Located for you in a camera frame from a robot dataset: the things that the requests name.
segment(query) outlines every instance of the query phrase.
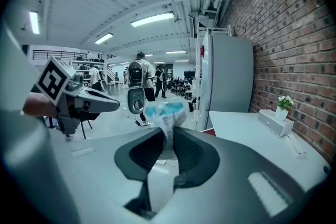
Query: red object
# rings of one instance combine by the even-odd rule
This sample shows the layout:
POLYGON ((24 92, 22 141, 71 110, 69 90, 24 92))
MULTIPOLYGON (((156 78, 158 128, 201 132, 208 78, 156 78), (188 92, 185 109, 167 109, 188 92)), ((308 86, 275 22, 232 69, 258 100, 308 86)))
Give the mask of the red object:
POLYGON ((216 136, 216 133, 215 133, 215 129, 209 129, 209 130, 205 130, 203 131, 202 133, 205 133, 205 134, 210 134, 210 135, 213 135, 213 136, 216 136))
POLYGON ((201 55, 202 55, 202 57, 204 57, 204 45, 203 44, 201 46, 201 55))

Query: ceiling light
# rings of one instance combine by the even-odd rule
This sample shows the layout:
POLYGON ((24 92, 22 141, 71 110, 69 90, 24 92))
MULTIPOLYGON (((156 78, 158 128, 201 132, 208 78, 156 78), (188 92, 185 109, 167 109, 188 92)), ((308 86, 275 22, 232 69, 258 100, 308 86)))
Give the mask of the ceiling light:
POLYGON ((103 36, 102 38, 98 39, 95 43, 96 44, 101 44, 102 42, 104 42, 105 40, 108 40, 111 37, 113 37, 113 34, 107 33, 105 36, 103 36))
POLYGON ((136 27, 136 26, 156 22, 158 20, 167 20, 167 19, 172 19, 172 18, 174 18, 174 13, 173 12, 167 12, 167 13, 154 15, 154 16, 151 16, 151 17, 148 17, 148 18, 145 18, 145 19, 136 20, 134 22, 131 22, 131 25, 136 27))
POLYGON ((30 16, 30 24, 31 28, 33 30, 34 34, 40 34, 40 31, 38 30, 38 17, 37 17, 37 12, 29 12, 30 16))
POLYGON ((168 51, 166 54, 186 54, 187 52, 185 50, 181 51, 168 51))

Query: white refrigerator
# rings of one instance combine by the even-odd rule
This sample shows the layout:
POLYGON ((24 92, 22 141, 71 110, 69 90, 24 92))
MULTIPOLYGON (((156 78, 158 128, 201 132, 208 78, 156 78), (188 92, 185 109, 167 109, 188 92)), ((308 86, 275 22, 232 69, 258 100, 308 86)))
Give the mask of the white refrigerator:
POLYGON ((212 128, 209 111, 248 112, 253 87, 252 41, 206 32, 196 129, 212 128))

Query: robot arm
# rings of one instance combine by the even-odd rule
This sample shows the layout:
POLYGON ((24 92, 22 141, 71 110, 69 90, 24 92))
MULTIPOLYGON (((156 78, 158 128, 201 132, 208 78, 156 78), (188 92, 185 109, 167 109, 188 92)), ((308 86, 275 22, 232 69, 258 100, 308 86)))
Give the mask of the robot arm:
POLYGON ((95 120, 101 112, 120 106, 109 95, 84 87, 83 77, 58 57, 48 60, 36 86, 55 105, 60 129, 66 135, 74 134, 80 121, 95 120))

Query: white countertop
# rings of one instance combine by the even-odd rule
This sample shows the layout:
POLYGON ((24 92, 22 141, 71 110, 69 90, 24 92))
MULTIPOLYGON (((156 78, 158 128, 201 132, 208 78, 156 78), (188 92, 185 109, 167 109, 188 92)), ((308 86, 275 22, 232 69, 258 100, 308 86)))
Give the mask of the white countertop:
POLYGON ((323 181, 330 170, 327 161, 306 141, 294 134, 306 152, 297 158, 296 152, 286 136, 277 137, 257 121, 258 113, 231 113, 210 111, 216 136, 246 145, 288 173, 304 191, 323 181))

